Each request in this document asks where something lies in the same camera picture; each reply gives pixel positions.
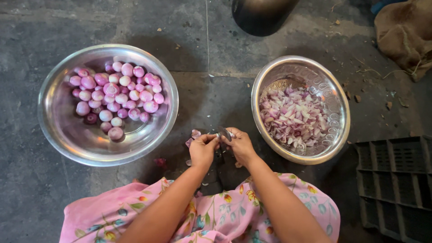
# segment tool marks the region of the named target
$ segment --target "embossed steel bowl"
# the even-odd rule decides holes
[[[260,117],[260,104],[268,91],[308,86],[320,96],[328,115],[327,131],[312,147],[301,150],[276,142],[266,131]],[[349,133],[350,115],[348,100],[336,78],[321,64],[300,56],[284,56],[271,61],[255,79],[251,96],[255,124],[270,147],[282,157],[299,164],[323,163],[335,156],[343,147]]]
[[[165,102],[143,124],[124,119],[124,136],[111,141],[100,122],[87,125],[75,112],[78,99],[72,96],[69,79],[74,68],[86,66],[104,72],[107,61],[140,65],[159,75]],[[61,61],[42,84],[38,100],[38,119],[51,145],[64,156],[91,166],[115,166],[134,161],[155,149],[171,131],[178,111],[177,86],[167,68],[154,56],[129,45],[95,45],[77,51]]]

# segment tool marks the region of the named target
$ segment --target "woman's right hand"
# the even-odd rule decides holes
[[[252,146],[249,135],[237,128],[227,128],[228,131],[234,134],[231,142],[225,136],[221,136],[224,143],[228,145],[227,149],[234,152],[234,156],[241,165],[248,167],[248,163],[258,157]]]

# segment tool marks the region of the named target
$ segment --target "woman's left hand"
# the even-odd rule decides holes
[[[206,171],[213,162],[214,152],[219,148],[219,139],[216,134],[203,134],[191,143],[192,166],[202,167]]]

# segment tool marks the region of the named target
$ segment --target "woman's forearm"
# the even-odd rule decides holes
[[[261,158],[256,156],[246,167],[282,242],[330,242],[310,211]]]
[[[168,242],[208,168],[187,169],[142,211],[117,243]]]

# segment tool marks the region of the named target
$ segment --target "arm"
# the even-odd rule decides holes
[[[117,243],[168,242],[209,170],[218,142],[215,134],[194,140],[189,149],[192,166],[135,218]]]
[[[314,216],[300,199],[276,176],[256,154],[247,133],[228,128],[236,138],[222,141],[234,151],[235,158],[245,166],[272,222],[276,235],[282,242],[331,242]]]

